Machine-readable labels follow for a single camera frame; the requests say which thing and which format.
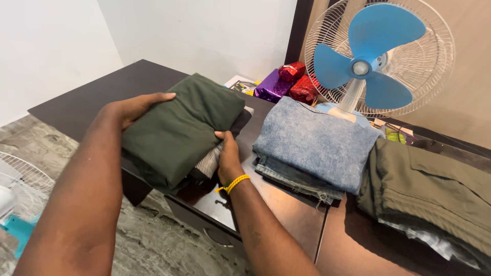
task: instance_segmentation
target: marble floor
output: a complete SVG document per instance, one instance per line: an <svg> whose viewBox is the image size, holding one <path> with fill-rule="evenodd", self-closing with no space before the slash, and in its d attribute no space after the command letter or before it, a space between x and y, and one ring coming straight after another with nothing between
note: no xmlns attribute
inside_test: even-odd
<svg viewBox="0 0 491 276"><path fill-rule="evenodd" d="M31 115L0 128L0 151L32 163L56 180L78 143ZM17 240L0 230L0 276L12 275ZM123 199L112 275L252 275L250 264L176 219L153 190L138 206Z"/></svg>

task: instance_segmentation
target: hand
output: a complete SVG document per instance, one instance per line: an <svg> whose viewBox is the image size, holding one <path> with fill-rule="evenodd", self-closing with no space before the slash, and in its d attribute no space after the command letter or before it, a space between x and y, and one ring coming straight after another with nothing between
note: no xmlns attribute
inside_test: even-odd
<svg viewBox="0 0 491 276"><path fill-rule="evenodd" d="M239 160L239 147L230 131L215 131L215 135L223 140L218 177L221 184L228 187L237 177L245 174Z"/></svg>
<svg viewBox="0 0 491 276"><path fill-rule="evenodd" d="M127 129L134 121L140 118L154 103L167 102L176 96L176 93L155 93L141 95L128 100L107 104L102 113L109 112L116 115L121 123L122 130Z"/></svg>

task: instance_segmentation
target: forearm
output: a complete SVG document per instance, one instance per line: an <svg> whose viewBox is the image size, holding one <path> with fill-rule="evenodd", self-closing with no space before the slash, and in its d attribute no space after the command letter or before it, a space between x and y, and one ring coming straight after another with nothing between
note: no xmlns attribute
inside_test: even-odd
<svg viewBox="0 0 491 276"><path fill-rule="evenodd" d="M16 273L110 273L122 200L120 141L120 118L104 108L57 181Z"/></svg>
<svg viewBox="0 0 491 276"><path fill-rule="evenodd" d="M230 198L245 250L256 274L320 275L250 180L237 184Z"/></svg>

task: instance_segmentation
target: stack of clothes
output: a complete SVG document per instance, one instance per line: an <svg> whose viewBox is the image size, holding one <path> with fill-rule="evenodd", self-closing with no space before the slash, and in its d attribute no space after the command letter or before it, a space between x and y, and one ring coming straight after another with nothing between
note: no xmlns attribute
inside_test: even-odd
<svg viewBox="0 0 491 276"><path fill-rule="evenodd" d="M327 204L358 194L368 154L383 133L283 97L253 145L256 171Z"/></svg>
<svg viewBox="0 0 491 276"><path fill-rule="evenodd" d="M378 139L358 207L378 222L491 271L491 175L449 157Z"/></svg>
<svg viewBox="0 0 491 276"><path fill-rule="evenodd" d="M143 179L165 194L212 178L223 142L214 131L230 130L236 137L254 110L233 90L199 74L189 76L133 123L122 137L123 155Z"/></svg>

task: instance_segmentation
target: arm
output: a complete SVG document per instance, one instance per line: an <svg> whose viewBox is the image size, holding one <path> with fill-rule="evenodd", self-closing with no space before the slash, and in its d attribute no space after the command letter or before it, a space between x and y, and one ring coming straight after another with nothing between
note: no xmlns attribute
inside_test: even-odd
<svg viewBox="0 0 491 276"><path fill-rule="evenodd" d="M121 132L156 93L101 109L57 181L14 275L110 275L121 208Z"/></svg>
<svg viewBox="0 0 491 276"><path fill-rule="evenodd" d="M239 161L239 148L232 134L215 132L224 140L218 176L222 184L244 174ZM239 225L245 251L254 272L268 276L319 276L293 237L283 228L249 179L241 181L230 198Z"/></svg>

